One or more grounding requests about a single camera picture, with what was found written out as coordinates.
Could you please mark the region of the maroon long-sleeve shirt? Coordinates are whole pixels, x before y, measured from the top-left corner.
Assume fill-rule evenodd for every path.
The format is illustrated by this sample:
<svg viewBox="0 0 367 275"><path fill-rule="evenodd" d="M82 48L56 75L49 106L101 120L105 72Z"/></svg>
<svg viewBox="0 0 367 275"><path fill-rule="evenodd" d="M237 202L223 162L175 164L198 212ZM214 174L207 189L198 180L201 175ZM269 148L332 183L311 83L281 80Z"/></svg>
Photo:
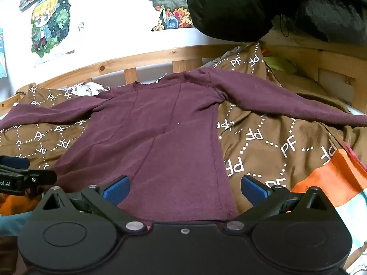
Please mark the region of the maroon long-sleeve shirt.
<svg viewBox="0 0 367 275"><path fill-rule="evenodd" d="M255 76L203 68L50 108L19 104L1 129L87 118L76 142L61 143L66 152L53 167L65 191L125 175L131 189L119 207L140 220L225 220L238 211L215 127L223 101L262 114L366 124L365 117L318 106Z"/></svg>

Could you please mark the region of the brown PF patterned blanket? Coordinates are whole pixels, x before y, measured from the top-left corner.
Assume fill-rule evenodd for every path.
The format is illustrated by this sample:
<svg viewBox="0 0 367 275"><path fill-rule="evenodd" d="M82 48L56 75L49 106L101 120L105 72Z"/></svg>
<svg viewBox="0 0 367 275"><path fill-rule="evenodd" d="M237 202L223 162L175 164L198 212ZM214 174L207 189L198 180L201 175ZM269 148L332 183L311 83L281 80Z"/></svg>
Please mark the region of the brown PF patterned blanket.
<svg viewBox="0 0 367 275"><path fill-rule="evenodd" d="M286 85L283 76L288 74L275 70L271 72L264 62L259 44L239 46L221 57L207 63L217 69L230 70L230 60L244 60L244 66L232 68L243 73L255 72L254 75L277 85ZM67 97L77 98L66 91L29 86L29 92L20 100L21 104L33 104L40 107L51 107L66 101ZM56 138L79 138L88 126L87 122L79 122L73 126L51 126L51 124L25 125L20 127L22 144L20 150L31 151L36 147L31 142L31 134L40 128L47 132L51 143ZM245 174L257 177L268 187L282 185L292 191L293 187L305 180L310 173L321 167L322 163L317 151L321 146L332 142L337 148L350 148L366 166L366 127L323 125L320 122L308 122L286 116L262 116L250 111L243 111L228 101L219 105L217 132L225 159L227 175L232 195L241 214L252 205L240 192L240 182Z"/></svg>

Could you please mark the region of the orange white striped cloth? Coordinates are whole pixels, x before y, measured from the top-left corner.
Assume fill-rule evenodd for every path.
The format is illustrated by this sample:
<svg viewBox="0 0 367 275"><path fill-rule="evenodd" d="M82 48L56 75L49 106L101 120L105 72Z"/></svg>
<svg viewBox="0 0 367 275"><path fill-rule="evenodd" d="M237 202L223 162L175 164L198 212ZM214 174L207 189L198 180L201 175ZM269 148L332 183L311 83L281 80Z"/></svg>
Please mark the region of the orange white striped cloth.
<svg viewBox="0 0 367 275"><path fill-rule="evenodd" d="M352 237L346 272L366 274L366 166L350 148L337 148L332 142L321 146L317 155L321 167L297 183L292 191L304 193L312 186L322 189Z"/></svg>

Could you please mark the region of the white floral patterned sheet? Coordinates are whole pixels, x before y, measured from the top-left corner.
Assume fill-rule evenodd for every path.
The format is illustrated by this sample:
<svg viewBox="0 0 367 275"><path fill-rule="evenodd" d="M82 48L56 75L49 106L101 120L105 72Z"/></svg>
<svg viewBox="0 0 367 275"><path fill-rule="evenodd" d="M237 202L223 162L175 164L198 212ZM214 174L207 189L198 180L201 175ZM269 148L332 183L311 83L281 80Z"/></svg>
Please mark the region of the white floral patterned sheet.
<svg viewBox="0 0 367 275"><path fill-rule="evenodd" d="M109 91L109 86L103 86L96 82L80 82L73 86L66 86L60 88L62 91L66 91L75 96L96 96L101 92Z"/></svg>

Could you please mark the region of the green pillow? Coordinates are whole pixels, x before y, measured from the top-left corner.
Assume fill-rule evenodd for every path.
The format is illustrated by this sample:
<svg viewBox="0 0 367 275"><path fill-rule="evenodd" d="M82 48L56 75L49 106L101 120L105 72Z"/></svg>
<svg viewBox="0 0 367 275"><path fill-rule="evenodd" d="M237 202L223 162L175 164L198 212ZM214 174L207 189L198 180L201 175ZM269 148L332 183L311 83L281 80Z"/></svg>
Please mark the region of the green pillow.
<svg viewBox="0 0 367 275"><path fill-rule="evenodd" d="M295 74L297 72L297 66L286 58L265 57L264 62L273 70L278 70L280 72L285 72L288 74Z"/></svg>

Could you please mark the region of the black padded jacket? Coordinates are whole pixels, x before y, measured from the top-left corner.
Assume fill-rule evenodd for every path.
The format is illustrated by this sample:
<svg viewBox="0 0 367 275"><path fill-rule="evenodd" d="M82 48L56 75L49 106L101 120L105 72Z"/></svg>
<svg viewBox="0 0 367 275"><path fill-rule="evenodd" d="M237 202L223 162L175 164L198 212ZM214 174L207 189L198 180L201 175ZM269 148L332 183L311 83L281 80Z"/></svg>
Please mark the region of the black padded jacket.
<svg viewBox="0 0 367 275"><path fill-rule="evenodd" d="M324 42L366 45L366 0L187 0L206 36L254 42L271 29Z"/></svg>

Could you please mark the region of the blue cartoon wall poster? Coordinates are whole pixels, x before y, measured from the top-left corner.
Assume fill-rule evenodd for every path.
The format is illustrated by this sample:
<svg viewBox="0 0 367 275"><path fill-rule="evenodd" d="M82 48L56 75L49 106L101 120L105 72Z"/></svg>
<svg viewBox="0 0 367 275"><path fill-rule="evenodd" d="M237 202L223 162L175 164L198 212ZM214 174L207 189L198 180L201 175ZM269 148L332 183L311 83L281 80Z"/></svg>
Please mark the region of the blue cartoon wall poster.
<svg viewBox="0 0 367 275"><path fill-rule="evenodd" d="M7 78L6 58L4 52L3 29L0 29L0 78Z"/></svg>

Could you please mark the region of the wooden bed frame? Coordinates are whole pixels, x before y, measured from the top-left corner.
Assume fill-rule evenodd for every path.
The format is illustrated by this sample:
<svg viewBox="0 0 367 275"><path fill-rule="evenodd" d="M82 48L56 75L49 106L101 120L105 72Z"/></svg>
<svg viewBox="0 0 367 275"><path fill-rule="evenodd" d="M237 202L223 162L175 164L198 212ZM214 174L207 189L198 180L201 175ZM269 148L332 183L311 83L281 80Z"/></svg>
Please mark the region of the wooden bed frame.
<svg viewBox="0 0 367 275"><path fill-rule="evenodd" d="M262 42L272 55L285 57L295 62L307 76L318 81L320 71L342 74L354 79L352 106L366 112L366 47L327 43L314 38L270 31ZM135 54L128 57L80 65L76 69L61 68L57 76L40 83L45 88L62 88L82 81L92 80L104 74L124 72L127 84L137 80L136 69L141 66L171 63L173 71L184 72L196 69L206 58L216 58L234 48L234 44L193 45L161 48L156 52Z"/></svg>

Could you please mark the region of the anime character wall poster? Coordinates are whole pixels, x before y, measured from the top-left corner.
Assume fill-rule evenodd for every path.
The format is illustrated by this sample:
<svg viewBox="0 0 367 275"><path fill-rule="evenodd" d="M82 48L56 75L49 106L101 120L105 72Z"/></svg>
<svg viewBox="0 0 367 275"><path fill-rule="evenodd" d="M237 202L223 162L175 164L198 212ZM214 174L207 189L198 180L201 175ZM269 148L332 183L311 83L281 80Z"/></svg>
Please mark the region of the anime character wall poster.
<svg viewBox="0 0 367 275"><path fill-rule="evenodd" d="M31 16L31 52L39 58L66 39L70 31L70 0L40 0Z"/></svg>

